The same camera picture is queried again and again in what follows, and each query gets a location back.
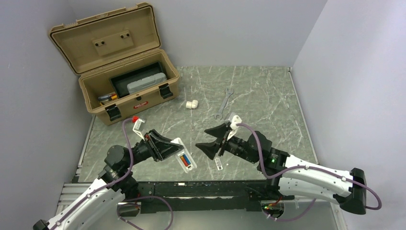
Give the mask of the white battery cover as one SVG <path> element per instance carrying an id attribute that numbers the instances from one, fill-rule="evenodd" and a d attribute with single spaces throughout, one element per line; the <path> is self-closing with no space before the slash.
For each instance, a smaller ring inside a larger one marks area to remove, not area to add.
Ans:
<path id="1" fill-rule="evenodd" d="M 223 166 L 222 166 L 222 163 L 221 163 L 220 158 L 219 158 L 219 157 L 215 157 L 215 158 L 214 158 L 214 161 L 215 161 L 217 170 L 218 170 L 218 171 L 222 170 L 222 169 L 223 169 Z"/>

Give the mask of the orange red AA battery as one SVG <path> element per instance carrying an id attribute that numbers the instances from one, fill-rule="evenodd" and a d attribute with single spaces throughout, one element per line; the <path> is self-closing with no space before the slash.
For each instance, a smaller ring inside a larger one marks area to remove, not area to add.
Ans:
<path id="1" fill-rule="evenodd" d="M 190 165 L 190 163 L 185 155 L 180 156 L 180 160 L 186 168 Z"/>

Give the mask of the white remote control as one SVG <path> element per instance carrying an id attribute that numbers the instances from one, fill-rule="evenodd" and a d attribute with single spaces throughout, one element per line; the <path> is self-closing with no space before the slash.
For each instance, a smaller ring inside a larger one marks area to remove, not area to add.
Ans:
<path id="1" fill-rule="evenodd" d="M 194 159 L 192 158 L 190 152 L 188 151 L 187 147 L 184 145 L 180 138 L 175 138 L 171 141 L 173 144 L 177 144 L 182 146 L 182 148 L 175 152 L 174 157 L 182 167 L 185 173 L 189 173 L 197 168 L 197 164 L 195 163 Z"/>

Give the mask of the small blue battery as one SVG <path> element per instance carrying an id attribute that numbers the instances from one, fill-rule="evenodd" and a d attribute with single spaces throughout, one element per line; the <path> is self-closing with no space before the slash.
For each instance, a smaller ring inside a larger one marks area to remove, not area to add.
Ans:
<path id="1" fill-rule="evenodd" d="M 188 167 L 189 165 L 191 165 L 190 160 L 188 159 L 188 157 L 187 157 L 185 154 L 183 154 L 182 157 L 183 157 L 183 162 L 184 162 L 184 164 L 185 164 L 186 167 Z"/>

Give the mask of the white pvc elbow fitting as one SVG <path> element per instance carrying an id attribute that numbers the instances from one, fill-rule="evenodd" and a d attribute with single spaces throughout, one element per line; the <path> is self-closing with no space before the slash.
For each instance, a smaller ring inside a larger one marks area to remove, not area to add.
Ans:
<path id="1" fill-rule="evenodd" d="M 197 100 L 187 101 L 185 107 L 187 109 L 196 109 L 199 102 Z"/>

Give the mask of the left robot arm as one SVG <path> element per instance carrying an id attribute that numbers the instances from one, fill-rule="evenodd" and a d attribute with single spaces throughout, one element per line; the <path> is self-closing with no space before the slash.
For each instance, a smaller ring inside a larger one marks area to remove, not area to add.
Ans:
<path id="1" fill-rule="evenodd" d="M 105 167 L 86 191 L 50 220 L 37 221 L 33 229 L 82 230 L 88 227 L 118 203 L 150 194 L 151 191 L 140 186 L 133 177 L 133 166 L 149 158 L 163 161 L 185 150 L 179 138 L 165 138 L 154 129 L 135 146 L 110 147 L 104 159 Z"/>

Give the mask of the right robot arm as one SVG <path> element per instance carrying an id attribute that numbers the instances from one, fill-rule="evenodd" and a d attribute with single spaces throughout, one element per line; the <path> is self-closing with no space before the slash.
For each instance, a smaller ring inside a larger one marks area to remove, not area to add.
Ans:
<path id="1" fill-rule="evenodd" d="M 230 123 L 206 129 L 205 133 L 215 137 L 215 141 L 195 146 L 211 160 L 229 152 L 257 163 L 258 171 L 265 173 L 267 178 L 264 194 L 270 199 L 307 196 L 337 204 L 352 214 L 366 214 L 364 170 L 342 171 L 323 167 L 274 148 L 259 131 L 252 130 L 248 140 L 235 136 L 229 138 L 232 131 Z"/>

